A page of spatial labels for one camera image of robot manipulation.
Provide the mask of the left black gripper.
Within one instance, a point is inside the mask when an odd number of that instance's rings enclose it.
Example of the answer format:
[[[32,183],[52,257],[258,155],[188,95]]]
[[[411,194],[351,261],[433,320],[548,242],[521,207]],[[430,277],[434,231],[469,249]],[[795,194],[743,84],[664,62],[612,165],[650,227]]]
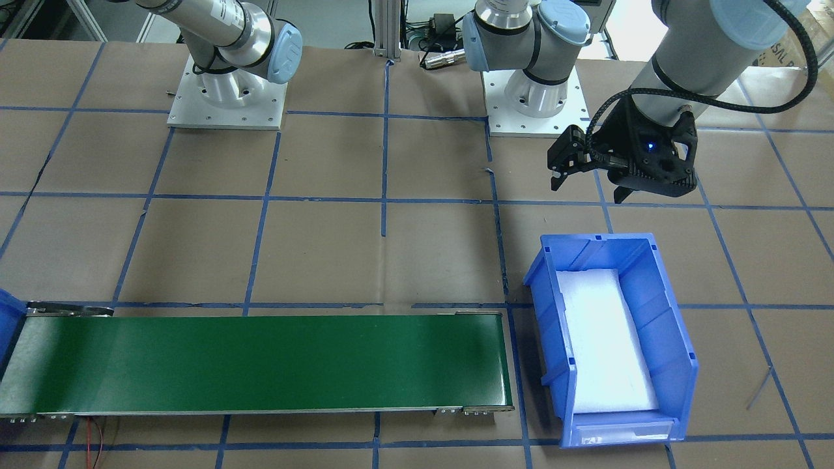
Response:
[[[613,152],[586,148],[586,134],[577,125],[569,125],[547,151],[547,168],[551,170],[551,190],[558,191],[573,173],[593,169],[619,170],[626,168],[626,159]],[[614,202],[622,204],[634,189],[617,186]]]

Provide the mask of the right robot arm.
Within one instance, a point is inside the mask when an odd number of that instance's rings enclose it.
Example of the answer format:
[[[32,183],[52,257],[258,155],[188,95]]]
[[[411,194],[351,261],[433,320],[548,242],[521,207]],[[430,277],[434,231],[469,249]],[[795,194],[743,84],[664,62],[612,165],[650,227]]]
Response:
[[[229,66],[286,84],[303,56],[295,24],[241,1],[137,1],[137,6],[208,42]]]

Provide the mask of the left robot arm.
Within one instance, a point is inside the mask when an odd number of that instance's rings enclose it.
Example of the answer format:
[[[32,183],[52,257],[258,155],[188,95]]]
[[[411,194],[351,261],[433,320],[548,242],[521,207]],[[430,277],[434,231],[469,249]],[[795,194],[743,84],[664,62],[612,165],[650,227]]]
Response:
[[[798,14],[805,1],[654,1],[665,34],[628,89],[608,98],[585,130],[569,125],[551,145],[551,189],[568,176],[602,169],[620,204],[635,191],[679,198],[697,188],[697,118],[709,107],[774,115],[792,109],[816,86],[819,64]],[[722,93],[768,46],[792,31],[807,80],[794,98],[774,106],[727,103]],[[533,103],[543,92],[564,95],[576,59],[590,41],[590,18],[572,1],[478,1],[463,18],[470,68],[510,70],[506,97],[524,115],[547,117]]]

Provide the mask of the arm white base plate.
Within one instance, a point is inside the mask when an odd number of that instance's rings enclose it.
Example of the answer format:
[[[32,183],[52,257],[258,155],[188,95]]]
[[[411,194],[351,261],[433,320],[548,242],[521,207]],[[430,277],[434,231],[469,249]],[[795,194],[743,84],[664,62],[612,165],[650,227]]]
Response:
[[[280,130],[288,86],[245,72],[196,74],[188,57],[167,118],[189,130]]]
[[[482,72],[489,133],[498,137],[559,137],[571,124],[590,122],[578,72],[566,82],[533,82],[522,70]]]

